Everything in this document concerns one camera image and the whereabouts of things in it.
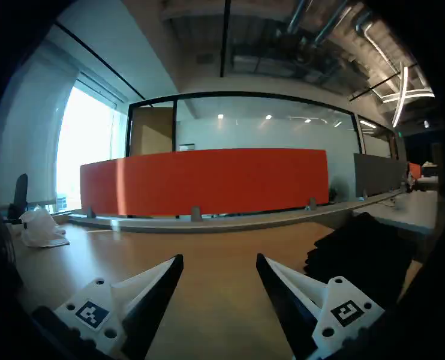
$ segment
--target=curved light fixture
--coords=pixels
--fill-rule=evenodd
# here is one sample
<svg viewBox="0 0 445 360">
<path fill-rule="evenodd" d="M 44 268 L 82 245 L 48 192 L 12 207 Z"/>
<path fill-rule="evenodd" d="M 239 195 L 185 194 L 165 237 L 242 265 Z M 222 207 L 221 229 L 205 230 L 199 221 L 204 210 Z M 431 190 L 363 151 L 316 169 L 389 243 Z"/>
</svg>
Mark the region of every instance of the curved light fixture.
<svg viewBox="0 0 445 360">
<path fill-rule="evenodd" d="M 434 93 L 432 92 L 431 88 L 424 88 L 424 89 L 414 89 L 414 90 L 408 90 L 406 91 L 406 99 L 409 98 L 418 98 L 418 97 L 432 97 L 434 98 Z M 384 95 L 381 97 L 383 100 L 383 103 L 390 103 L 391 101 L 398 101 L 400 98 L 400 95 L 398 93 Z"/>
<path fill-rule="evenodd" d="M 370 122 L 364 121 L 364 120 L 360 120 L 359 121 L 361 124 L 366 125 L 368 127 L 372 127 L 373 129 L 377 128 L 376 125 L 372 125 Z"/>
<path fill-rule="evenodd" d="M 407 77 L 408 77 L 408 68 L 407 68 L 407 66 L 405 66 L 402 69 L 400 96 L 399 96 L 399 100 L 398 100 L 398 105 L 396 106 L 396 111 L 394 112 L 394 118 L 392 119 L 392 127 L 393 128 L 395 128 L 398 125 L 399 118 L 401 117 L 402 107 L 404 106 L 404 100 L 406 99 Z"/>
</svg>

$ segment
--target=window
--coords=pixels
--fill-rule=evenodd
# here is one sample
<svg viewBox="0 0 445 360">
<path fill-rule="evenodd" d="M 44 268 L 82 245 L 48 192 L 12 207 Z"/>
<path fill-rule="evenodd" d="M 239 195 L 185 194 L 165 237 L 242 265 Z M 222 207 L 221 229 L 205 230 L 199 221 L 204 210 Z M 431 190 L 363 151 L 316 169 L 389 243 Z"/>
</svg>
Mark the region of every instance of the window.
<svg viewBox="0 0 445 360">
<path fill-rule="evenodd" d="M 255 97 L 208 97 L 178 102 L 176 149 L 303 148 L 327 155 L 330 201 L 355 195 L 353 116 L 330 107 Z"/>
<path fill-rule="evenodd" d="M 72 89 L 59 133 L 56 211 L 81 208 L 81 165 L 124 156 L 125 120 L 80 89 Z"/>
<path fill-rule="evenodd" d="M 397 158 L 395 136 L 389 129 L 359 116 L 366 154 Z"/>
</svg>

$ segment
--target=bright window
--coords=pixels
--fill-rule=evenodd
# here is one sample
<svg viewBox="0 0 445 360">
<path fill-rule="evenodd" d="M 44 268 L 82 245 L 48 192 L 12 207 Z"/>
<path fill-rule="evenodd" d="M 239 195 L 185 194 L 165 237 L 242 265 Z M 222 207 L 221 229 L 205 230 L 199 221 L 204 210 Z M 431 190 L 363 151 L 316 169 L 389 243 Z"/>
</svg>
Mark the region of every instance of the bright window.
<svg viewBox="0 0 445 360">
<path fill-rule="evenodd" d="M 112 137 L 120 135 L 113 131 L 120 128 L 120 115 L 85 92 L 72 89 L 59 133 L 56 211 L 81 208 L 80 166 L 111 158 Z"/>
</svg>

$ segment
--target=exposed pipe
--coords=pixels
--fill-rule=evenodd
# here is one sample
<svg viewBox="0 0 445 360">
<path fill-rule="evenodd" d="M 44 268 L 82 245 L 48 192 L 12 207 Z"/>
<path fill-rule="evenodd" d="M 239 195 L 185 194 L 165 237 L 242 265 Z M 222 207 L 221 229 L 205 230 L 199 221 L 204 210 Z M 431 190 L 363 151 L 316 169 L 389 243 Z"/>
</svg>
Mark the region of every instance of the exposed pipe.
<svg viewBox="0 0 445 360">
<path fill-rule="evenodd" d="M 398 74 L 399 71 L 394 66 L 392 61 L 387 57 L 387 55 L 382 51 L 382 49 L 377 45 L 377 43 L 368 35 L 368 30 L 371 28 L 373 24 L 372 20 L 373 14 L 369 9 L 363 9 L 354 20 L 354 30 L 356 33 L 364 38 L 376 51 L 381 55 L 381 57 L 386 61 L 389 67 Z M 393 91 L 399 92 L 399 88 L 392 82 L 391 80 L 387 82 L 387 84 L 391 87 Z"/>
<path fill-rule="evenodd" d="M 389 67 L 394 71 L 395 73 L 398 73 L 398 69 L 395 67 L 395 65 L 392 63 L 392 61 L 387 57 L 387 55 L 381 50 L 381 48 L 376 44 L 376 42 L 368 35 L 368 30 L 371 28 L 372 23 L 370 23 L 365 29 L 364 29 L 364 37 L 368 39 L 368 41 L 371 43 L 372 46 L 377 50 L 377 52 L 381 55 L 381 57 L 386 61 L 386 63 L 389 65 Z"/>
<path fill-rule="evenodd" d="M 291 16 L 289 25 L 287 26 L 286 33 L 295 34 L 297 32 L 302 15 L 304 14 L 304 12 L 306 12 L 310 2 L 310 0 L 299 0 Z"/>
<path fill-rule="evenodd" d="M 312 42 L 312 46 L 319 46 L 328 36 L 329 34 L 341 23 L 341 21 L 346 17 L 346 15 L 353 8 L 352 6 L 348 6 L 349 0 L 343 0 L 336 11 L 332 14 L 329 21 L 323 26 L 319 34 L 316 35 L 314 41 Z"/>
</svg>

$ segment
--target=gray partition panel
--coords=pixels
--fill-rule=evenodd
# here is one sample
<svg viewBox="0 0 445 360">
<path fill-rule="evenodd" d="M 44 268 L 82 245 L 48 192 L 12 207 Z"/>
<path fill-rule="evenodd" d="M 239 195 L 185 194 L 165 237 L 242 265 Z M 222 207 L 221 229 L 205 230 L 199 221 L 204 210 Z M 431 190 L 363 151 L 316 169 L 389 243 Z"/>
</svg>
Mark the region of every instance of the gray partition panel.
<svg viewBox="0 0 445 360">
<path fill-rule="evenodd" d="M 354 154 L 356 170 L 356 196 L 364 189 L 368 196 L 382 194 L 401 187 L 407 162 L 374 155 Z"/>
</svg>

